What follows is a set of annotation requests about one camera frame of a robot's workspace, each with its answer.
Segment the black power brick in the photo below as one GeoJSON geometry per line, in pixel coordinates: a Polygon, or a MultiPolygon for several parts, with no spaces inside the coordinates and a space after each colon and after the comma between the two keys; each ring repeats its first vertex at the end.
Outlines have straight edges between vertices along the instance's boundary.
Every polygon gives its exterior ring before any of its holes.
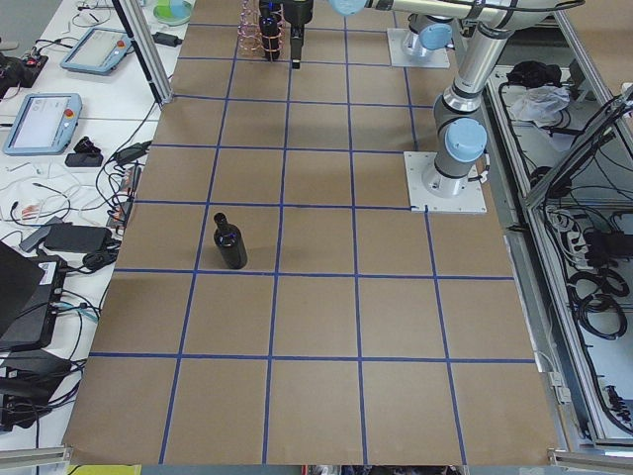
{"type": "Polygon", "coordinates": [[[112,237],[107,228],[54,224],[44,240],[49,250],[88,253],[105,246],[112,237]]]}

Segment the aluminium frame post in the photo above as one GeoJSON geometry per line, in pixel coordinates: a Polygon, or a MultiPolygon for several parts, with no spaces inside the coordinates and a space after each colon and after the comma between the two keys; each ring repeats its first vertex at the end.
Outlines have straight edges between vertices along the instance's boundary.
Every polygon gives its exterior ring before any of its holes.
{"type": "Polygon", "coordinates": [[[141,7],[133,0],[113,0],[112,3],[132,42],[154,102],[159,106],[168,104],[173,98],[173,89],[141,7]]]}

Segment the black power adapter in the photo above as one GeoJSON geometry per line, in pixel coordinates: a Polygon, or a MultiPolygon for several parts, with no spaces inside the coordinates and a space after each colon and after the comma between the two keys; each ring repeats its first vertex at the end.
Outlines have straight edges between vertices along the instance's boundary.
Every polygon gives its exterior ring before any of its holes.
{"type": "Polygon", "coordinates": [[[182,44],[182,40],[178,36],[167,33],[156,32],[152,35],[152,38],[157,45],[171,48],[176,48],[182,44]]]}

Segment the blue teach pendant lower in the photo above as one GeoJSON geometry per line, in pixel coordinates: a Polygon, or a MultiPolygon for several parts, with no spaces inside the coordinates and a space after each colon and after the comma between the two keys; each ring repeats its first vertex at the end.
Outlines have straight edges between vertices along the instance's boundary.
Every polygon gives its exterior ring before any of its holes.
{"type": "Polygon", "coordinates": [[[76,93],[28,94],[3,145],[10,156],[56,155],[70,144],[83,107],[76,93]]]}

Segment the blue teach pendant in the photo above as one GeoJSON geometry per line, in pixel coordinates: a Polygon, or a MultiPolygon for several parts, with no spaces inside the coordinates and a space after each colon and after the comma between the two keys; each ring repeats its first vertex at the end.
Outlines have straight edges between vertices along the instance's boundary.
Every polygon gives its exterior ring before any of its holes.
{"type": "Polygon", "coordinates": [[[123,30],[93,27],[60,62],[62,69],[109,75],[131,50],[132,41],[123,30]]]}
{"type": "Polygon", "coordinates": [[[3,145],[10,156],[56,155],[70,144],[83,107],[76,93],[28,94],[3,145]]]}

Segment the green bowl with blocks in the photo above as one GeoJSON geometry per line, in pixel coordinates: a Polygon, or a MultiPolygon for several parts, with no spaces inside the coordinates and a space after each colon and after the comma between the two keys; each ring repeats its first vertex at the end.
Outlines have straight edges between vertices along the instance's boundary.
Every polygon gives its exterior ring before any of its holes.
{"type": "Polygon", "coordinates": [[[157,0],[152,14],[161,24],[180,26],[190,21],[193,4],[187,0],[157,0]]]}

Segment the crumpled white cloth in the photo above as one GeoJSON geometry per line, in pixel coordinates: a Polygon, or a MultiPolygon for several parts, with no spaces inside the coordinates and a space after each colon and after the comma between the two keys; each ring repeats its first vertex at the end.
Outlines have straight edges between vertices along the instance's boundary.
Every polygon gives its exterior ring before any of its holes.
{"type": "Polygon", "coordinates": [[[509,107],[515,121],[531,122],[538,127],[553,126],[563,117],[571,102],[566,88],[551,85],[528,89],[509,107]]]}

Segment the dark wine bottle in basket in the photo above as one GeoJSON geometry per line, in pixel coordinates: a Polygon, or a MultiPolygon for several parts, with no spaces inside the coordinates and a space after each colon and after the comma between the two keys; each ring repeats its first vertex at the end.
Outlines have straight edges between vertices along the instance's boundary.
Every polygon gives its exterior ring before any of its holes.
{"type": "Polygon", "coordinates": [[[281,54],[281,31],[278,21],[273,15],[261,16],[259,28],[264,57],[269,61],[277,60],[281,54]]]}

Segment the dark wine bottle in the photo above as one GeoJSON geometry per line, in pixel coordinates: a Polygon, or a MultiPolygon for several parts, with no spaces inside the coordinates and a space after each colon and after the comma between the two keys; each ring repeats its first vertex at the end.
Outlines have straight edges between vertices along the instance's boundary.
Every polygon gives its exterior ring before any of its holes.
{"type": "Polygon", "coordinates": [[[281,31],[278,21],[273,15],[261,16],[259,28],[264,57],[269,61],[277,60],[281,54],[281,31]]]}
{"type": "Polygon", "coordinates": [[[231,224],[224,213],[215,213],[214,242],[230,269],[241,269],[247,263],[247,252],[239,228],[231,224]]]}

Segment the brown paper table mat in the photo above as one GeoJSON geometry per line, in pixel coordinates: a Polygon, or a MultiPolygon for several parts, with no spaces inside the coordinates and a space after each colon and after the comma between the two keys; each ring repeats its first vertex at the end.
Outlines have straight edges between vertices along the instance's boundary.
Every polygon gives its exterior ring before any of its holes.
{"type": "Polygon", "coordinates": [[[92,464],[540,465],[558,445],[501,228],[414,213],[455,75],[390,64],[402,14],[318,1],[300,69],[200,1],[65,440],[92,464]],[[241,232],[226,266],[215,213],[241,232]]]}

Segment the blue teach pendant upper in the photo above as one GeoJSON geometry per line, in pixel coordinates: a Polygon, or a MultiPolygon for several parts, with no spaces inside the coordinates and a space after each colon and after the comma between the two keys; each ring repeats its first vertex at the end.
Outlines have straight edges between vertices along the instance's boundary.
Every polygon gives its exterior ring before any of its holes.
{"type": "Polygon", "coordinates": [[[123,30],[93,27],[60,62],[62,69],[109,75],[131,50],[132,41],[123,30]]]}

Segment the black laptop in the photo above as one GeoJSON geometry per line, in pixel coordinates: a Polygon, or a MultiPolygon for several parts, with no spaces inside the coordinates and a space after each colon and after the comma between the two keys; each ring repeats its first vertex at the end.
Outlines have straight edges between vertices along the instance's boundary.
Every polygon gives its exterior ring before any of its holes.
{"type": "Polygon", "coordinates": [[[57,255],[25,257],[1,245],[1,350],[50,344],[64,286],[66,261],[57,255]]]}

